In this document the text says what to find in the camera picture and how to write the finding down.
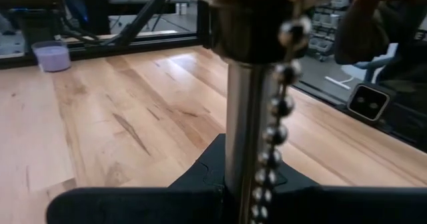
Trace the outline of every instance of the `metal bead chain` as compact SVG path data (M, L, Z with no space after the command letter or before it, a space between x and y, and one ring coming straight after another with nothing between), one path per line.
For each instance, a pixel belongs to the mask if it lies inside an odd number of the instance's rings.
M308 34L312 28L310 19L302 15L302 0L290 1L294 2L292 19L281 25L278 35L279 42L287 51L284 62L276 65L273 72L278 90L271 98L268 108L274 122L264 131L266 148L258 157L259 169L255 174L256 185L252 191L251 224L268 222L268 206L273 199L277 168L282 160L282 154L277 147L288 138L288 130L281 124L281 120L292 112L295 105L292 97L287 94L287 88L302 74L300 63L294 59L294 53L308 44Z

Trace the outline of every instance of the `person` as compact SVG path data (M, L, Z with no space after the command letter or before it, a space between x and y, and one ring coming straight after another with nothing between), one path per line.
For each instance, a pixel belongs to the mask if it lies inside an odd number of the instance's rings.
M376 83L403 93L405 105L427 113L426 14L427 0L353 0L336 31L336 63L371 61L398 43Z

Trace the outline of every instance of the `wood grain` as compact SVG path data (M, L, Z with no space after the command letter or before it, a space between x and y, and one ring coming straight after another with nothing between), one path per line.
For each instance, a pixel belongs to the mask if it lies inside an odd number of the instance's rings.
M0 71L0 223L75 187L165 187L225 131L227 66L188 47ZM421 187L427 155L292 90L283 159L325 185Z

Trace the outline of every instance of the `metal frame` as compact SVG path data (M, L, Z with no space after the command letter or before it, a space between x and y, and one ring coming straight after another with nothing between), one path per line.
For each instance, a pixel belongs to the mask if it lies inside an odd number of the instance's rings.
M197 31L188 33L173 33L167 35L152 35L136 37L128 46L103 46L85 49L82 42L70 43L70 56L72 61L140 53L145 51L157 51L178 47L203 45L209 48L210 40L210 16L209 6L203 1L197 2ZM0 58L0 69L28 67L36 65L35 58L31 55L21 57Z

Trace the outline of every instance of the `plastic tub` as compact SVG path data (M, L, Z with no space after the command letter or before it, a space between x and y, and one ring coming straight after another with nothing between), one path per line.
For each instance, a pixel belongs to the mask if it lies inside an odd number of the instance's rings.
M42 71L62 71L71 66L67 44L62 41L42 41L31 48Z

